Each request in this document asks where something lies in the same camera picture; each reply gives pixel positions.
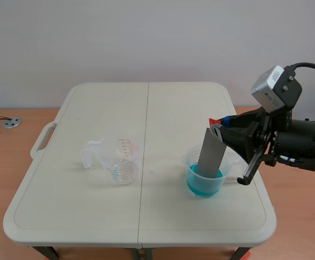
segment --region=table leg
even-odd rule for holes
[[[229,260],[240,260],[251,248],[238,248]]]
[[[145,259],[152,260],[152,249],[153,248],[146,248],[145,249]]]
[[[139,253],[138,249],[129,248],[129,250],[131,251],[131,255],[132,255],[133,260],[140,260],[140,253]]]
[[[59,255],[52,246],[32,246],[49,260],[59,260]]]

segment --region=plastic measuring cup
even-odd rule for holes
[[[226,150],[222,158],[220,169],[214,173],[216,178],[206,178],[196,173],[198,159],[201,154],[202,144],[197,144],[189,149],[186,155],[183,157],[183,163],[187,167],[186,169],[186,183],[193,194],[201,197],[210,197],[216,194],[222,184],[224,183],[226,176],[230,171],[230,164],[228,161],[228,151]]]
[[[101,141],[89,141],[82,150],[85,168],[92,166],[92,155],[107,169],[118,184],[128,184],[141,172],[141,150],[128,136],[108,137]]]

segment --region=wooden floor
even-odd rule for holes
[[[242,113],[250,108],[238,108]],[[21,116],[22,124],[6,130],[0,122],[0,260],[42,260],[31,248],[15,245],[2,228],[3,216],[30,163],[30,149],[57,109],[0,110],[0,115]],[[277,214],[277,230],[264,245],[254,248],[250,260],[315,259],[315,172],[284,165],[260,166]],[[61,259],[131,259],[129,251],[110,248],[59,248]],[[155,260],[226,260],[234,249],[161,248]]]

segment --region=white wall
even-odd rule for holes
[[[59,107],[96,81],[215,81],[256,105],[257,77],[300,61],[315,62],[315,0],[0,0],[0,108]],[[315,119],[315,71],[297,73],[295,115]]]

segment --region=table handle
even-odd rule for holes
[[[31,155],[32,159],[34,159],[36,157],[38,151],[41,151],[40,148],[45,143],[50,131],[54,130],[56,128],[56,126],[57,126],[56,122],[50,122],[44,126],[42,132],[38,136],[36,142],[34,143],[32,149],[31,149],[30,155]]]

